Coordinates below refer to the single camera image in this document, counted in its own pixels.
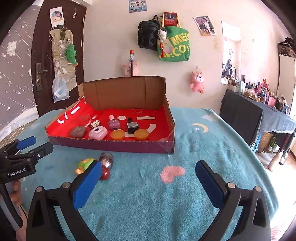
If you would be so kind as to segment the person's left hand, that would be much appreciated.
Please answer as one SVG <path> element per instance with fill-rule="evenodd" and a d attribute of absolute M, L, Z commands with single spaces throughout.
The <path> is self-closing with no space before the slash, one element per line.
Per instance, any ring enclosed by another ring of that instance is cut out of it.
<path fill-rule="evenodd" d="M 11 201 L 17 206 L 20 207 L 22 205 L 22 198 L 21 198 L 21 183 L 19 180 L 16 180 L 13 183 L 13 192 L 10 195 Z"/>

